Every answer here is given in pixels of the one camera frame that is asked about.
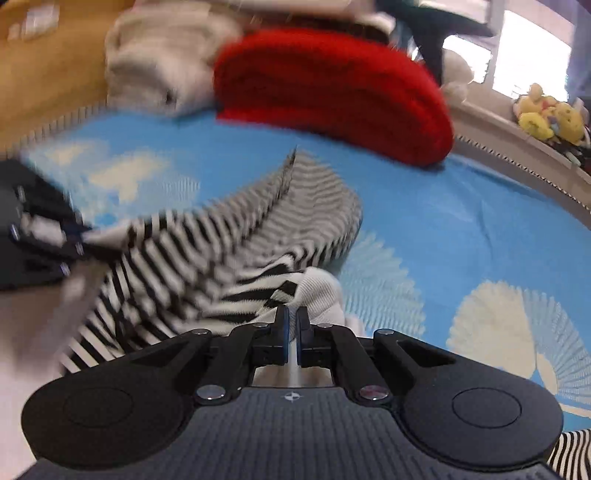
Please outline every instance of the window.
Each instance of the window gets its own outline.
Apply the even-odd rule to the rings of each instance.
[[[511,11],[505,21],[496,58],[493,89],[512,98],[539,83],[546,95],[565,102],[570,47],[535,23]]]
[[[447,37],[443,43],[443,48],[460,54],[474,72],[474,81],[478,83],[484,82],[488,64],[492,57],[490,50],[459,37]]]

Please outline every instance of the mattress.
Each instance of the mattress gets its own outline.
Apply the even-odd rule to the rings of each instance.
[[[330,268],[368,335],[394,328],[531,378],[556,395],[565,430],[591,427],[591,232],[555,200],[470,155],[419,170],[206,112],[180,121],[110,113],[27,157],[87,223],[104,228],[224,197],[294,148],[329,165],[362,200],[357,241]]]

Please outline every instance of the yellow plush toy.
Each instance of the yellow plush toy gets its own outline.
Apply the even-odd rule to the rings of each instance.
[[[513,106],[513,111],[517,119],[524,113],[542,113],[544,102],[544,91],[537,83],[530,87],[527,95],[522,95]]]
[[[522,113],[519,118],[519,126],[532,137],[546,141],[554,136],[547,120],[539,113]]]
[[[552,142],[554,137],[559,137],[578,147],[584,138],[584,121],[580,112],[568,103],[557,102],[554,97],[544,95],[537,83],[530,87],[527,95],[517,100],[513,111],[519,126],[538,140]]]
[[[568,103],[560,102],[556,104],[552,116],[549,117],[551,123],[553,118],[558,125],[556,135],[578,147],[585,135],[581,114]]]

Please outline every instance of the stuffed toy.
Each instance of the stuffed toy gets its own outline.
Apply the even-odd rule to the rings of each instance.
[[[513,112],[519,126],[538,140],[550,144],[565,140],[577,147],[584,139],[584,122],[580,112],[568,103],[557,102],[554,97],[544,95],[537,83],[530,87],[527,95],[517,99]]]
[[[526,133],[545,142],[575,165],[591,170],[591,141],[581,108],[580,102],[571,106],[544,95],[537,83],[513,104],[517,123]]]
[[[550,128],[548,122],[540,113],[522,113],[518,123],[526,133],[538,140],[546,141],[554,136],[554,130]]]
[[[443,49],[443,84],[441,92],[448,103],[462,103],[468,97],[468,84],[474,72],[464,58],[452,50]]]

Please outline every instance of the wooden headboard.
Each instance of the wooden headboard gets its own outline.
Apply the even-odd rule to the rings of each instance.
[[[59,7],[57,29],[7,40],[31,8]],[[32,129],[104,100],[107,30],[133,0],[9,0],[0,8],[0,151]]]

